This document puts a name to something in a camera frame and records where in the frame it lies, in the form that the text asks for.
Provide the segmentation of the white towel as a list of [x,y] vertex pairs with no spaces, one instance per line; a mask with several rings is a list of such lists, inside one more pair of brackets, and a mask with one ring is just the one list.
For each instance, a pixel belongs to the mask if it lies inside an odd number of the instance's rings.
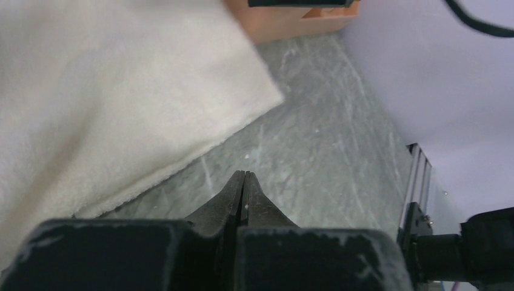
[[113,210],[283,100],[221,1],[2,1],[1,268],[39,223]]

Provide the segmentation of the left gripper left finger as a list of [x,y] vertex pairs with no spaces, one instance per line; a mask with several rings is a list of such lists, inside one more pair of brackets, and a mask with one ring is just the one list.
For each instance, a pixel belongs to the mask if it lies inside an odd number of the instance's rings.
[[2,290],[232,290],[245,173],[183,219],[51,219],[23,242]]

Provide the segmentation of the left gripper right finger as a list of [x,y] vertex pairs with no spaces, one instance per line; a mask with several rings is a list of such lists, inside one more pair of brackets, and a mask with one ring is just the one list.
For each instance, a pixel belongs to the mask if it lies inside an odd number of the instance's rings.
[[412,290],[402,253],[376,229],[301,228],[245,174],[236,290]]

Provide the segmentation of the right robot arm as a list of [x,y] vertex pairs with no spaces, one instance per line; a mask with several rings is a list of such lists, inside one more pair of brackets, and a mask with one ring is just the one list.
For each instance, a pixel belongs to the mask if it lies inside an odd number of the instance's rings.
[[467,282],[478,290],[513,290],[513,208],[480,213],[459,234],[411,234],[405,258],[414,285]]

